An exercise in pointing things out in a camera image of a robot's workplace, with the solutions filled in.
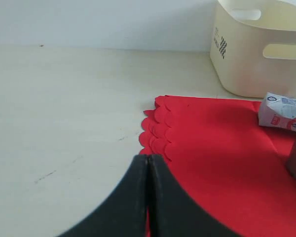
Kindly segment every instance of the milk carton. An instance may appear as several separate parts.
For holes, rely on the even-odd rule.
[[[296,131],[296,99],[267,93],[259,109],[259,125]]]

